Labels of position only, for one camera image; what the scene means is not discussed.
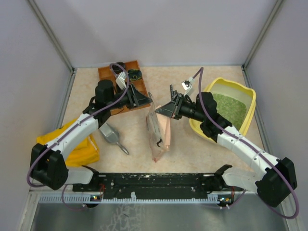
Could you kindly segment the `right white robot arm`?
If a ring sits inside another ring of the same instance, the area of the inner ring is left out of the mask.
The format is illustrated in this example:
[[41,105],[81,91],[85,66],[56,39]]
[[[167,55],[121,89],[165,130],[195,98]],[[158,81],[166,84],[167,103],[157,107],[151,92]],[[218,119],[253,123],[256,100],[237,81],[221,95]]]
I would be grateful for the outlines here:
[[287,157],[270,155],[239,133],[230,121],[217,111],[210,92],[202,92],[192,102],[177,94],[172,101],[156,109],[160,115],[176,120],[187,117],[199,121],[203,134],[242,159],[252,171],[224,165],[217,171],[215,185],[224,191],[230,186],[256,193],[267,205],[277,207],[297,187],[295,166]]

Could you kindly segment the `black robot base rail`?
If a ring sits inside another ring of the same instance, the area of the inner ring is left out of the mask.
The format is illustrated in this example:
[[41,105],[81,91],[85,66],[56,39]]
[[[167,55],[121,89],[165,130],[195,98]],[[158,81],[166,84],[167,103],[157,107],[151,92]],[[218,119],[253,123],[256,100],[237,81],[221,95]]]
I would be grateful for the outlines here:
[[205,199],[212,192],[239,191],[213,173],[95,173],[89,184],[74,184],[74,192],[101,192],[105,199]]

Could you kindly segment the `pink cat litter bag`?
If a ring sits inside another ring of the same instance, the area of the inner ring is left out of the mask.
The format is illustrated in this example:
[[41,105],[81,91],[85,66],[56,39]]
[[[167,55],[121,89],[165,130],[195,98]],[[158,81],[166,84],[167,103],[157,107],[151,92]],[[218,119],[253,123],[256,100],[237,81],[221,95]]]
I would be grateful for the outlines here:
[[171,119],[155,112],[160,105],[156,105],[154,97],[150,92],[148,95],[152,99],[152,103],[146,116],[146,127],[152,151],[152,160],[158,162],[163,154],[170,150]]

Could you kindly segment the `black bag sealing clip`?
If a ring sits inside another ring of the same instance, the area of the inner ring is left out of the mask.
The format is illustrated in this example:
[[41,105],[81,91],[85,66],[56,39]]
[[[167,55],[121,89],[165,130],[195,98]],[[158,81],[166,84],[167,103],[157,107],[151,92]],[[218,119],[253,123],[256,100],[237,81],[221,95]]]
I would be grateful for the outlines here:
[[176,90],[174,90],[172,84],[169,85],[169,88],[170,88],[171,101],[175,103],[179,98],[179,93]]

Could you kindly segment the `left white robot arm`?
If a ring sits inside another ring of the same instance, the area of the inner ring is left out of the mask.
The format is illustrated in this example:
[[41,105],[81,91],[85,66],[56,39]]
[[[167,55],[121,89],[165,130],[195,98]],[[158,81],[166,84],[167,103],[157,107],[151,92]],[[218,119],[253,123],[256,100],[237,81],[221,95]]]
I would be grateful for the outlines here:
[[57,190],[64,185],[83,184],[90,191],[99,188],[100,179],[95,170],[87,167],[66,166],[72,151],[91,133],[98,130],[111,116],[111,110],[127,107],[134,109],[150,104],[152,99],[139,92],[133,84],[126,83],[119,93],[114,92],[110,80],[100,80],[95,95],[79,118],[58,137],[47,144],[37,143],[31,151],[30,169],[26,180],[31,187],[31,179],[38,186]]

